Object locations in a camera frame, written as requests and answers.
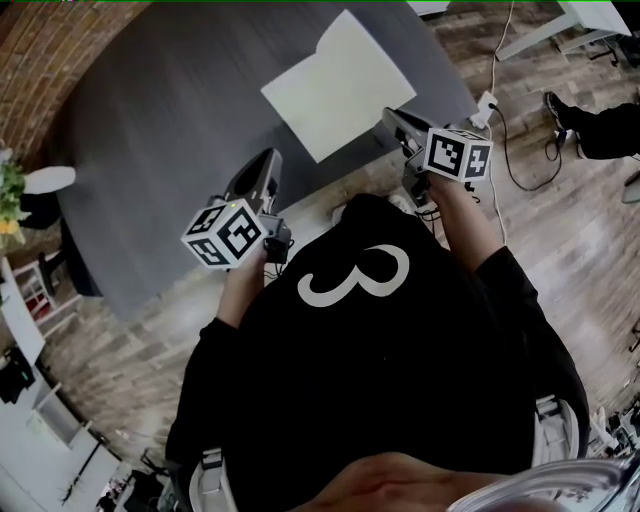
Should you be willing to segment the person's left forearm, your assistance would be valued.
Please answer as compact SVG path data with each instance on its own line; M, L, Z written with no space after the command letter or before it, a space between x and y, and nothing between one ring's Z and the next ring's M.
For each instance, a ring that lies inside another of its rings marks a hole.
M249 306L264 288L264 266L267 253L258 247L226 277L216 317L238 328Z

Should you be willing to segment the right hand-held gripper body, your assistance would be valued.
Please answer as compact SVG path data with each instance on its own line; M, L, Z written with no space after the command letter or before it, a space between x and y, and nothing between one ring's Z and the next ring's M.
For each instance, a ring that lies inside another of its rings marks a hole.
M402 185L418 208L429 202L429 172L464 185L489 174L493 142L473 132L430 128L397 133L406 157Z

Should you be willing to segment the small white side table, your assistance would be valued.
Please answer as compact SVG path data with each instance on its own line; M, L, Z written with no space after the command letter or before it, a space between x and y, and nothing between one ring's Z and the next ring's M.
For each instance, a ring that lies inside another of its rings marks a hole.
M46 341L71 321L79 320L80 295L59 302L46 291L38 262L14 269L6 256L0 259L0 312L16 345L30 365Z

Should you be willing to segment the white cluttered desk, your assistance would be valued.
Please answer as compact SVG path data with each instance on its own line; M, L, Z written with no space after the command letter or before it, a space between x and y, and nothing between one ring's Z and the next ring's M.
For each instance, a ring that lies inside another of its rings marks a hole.
M93 512L120 460L33 375L16 403L0 400L0 512Z

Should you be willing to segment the white power strip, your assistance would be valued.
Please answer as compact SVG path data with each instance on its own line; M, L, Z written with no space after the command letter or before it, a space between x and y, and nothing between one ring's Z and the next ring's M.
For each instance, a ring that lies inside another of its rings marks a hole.
M484 130L489 125L492 113L498 105L498 100L489 91L485 91L477 104L478 111L469 120L471 124L479 130Z

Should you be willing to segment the person's black printed shirt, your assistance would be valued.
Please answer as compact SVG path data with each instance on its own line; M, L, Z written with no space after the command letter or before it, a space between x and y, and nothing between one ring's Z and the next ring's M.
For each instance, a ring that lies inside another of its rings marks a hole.
M509 248L472 272L387 200L347 204L264 280L238 328L215 316L201 331L167 460L189 471L218 448L237 492L273 471L301 501L387 452L514 474L532 465L546 397L570 408L585 447L584 386Z

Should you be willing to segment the person's right forearm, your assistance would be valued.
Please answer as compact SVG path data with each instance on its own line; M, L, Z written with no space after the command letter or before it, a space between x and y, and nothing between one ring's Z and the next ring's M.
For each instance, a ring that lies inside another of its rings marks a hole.
M429 195L438 207L453 255L475 272L504 244L489 220L460 182L428 173Z

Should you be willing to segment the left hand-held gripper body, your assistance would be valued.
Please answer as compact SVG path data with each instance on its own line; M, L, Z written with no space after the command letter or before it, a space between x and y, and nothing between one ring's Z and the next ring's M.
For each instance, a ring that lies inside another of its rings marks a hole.
M215 195L196 212L181 242L212 270L238 268L256 248L266 251L269 263L285 264L293 240L284 219L271 212L275 196L269 190Z

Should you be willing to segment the yellow and white flowers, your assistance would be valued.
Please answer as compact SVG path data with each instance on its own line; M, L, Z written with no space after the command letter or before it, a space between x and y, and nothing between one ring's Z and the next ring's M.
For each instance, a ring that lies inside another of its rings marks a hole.
M26 175L14 160L13 150L0 139L0 249L4 249L10 239L25 243L20 222L28 212L21 209L21 197L26 187Z

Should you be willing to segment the pale cloth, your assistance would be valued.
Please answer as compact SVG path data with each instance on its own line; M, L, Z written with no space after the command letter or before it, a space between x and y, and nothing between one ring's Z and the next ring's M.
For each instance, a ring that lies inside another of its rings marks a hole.
M348 10L316 51L261 89L312 159L320 163L372 129L385 108L416 96L398 66Z

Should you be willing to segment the large white desk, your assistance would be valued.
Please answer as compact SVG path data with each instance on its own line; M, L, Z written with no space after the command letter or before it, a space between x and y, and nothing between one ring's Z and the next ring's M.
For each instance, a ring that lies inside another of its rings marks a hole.
M562 13L507 45L504 45L504 40L501 40L495 50L498 61L506 61L545 40L576 27L584 29L585 33L561 44L558 47L560 53L567 54L576 48L608 37L631 37L634 34L610 0L555 1L560 5Z

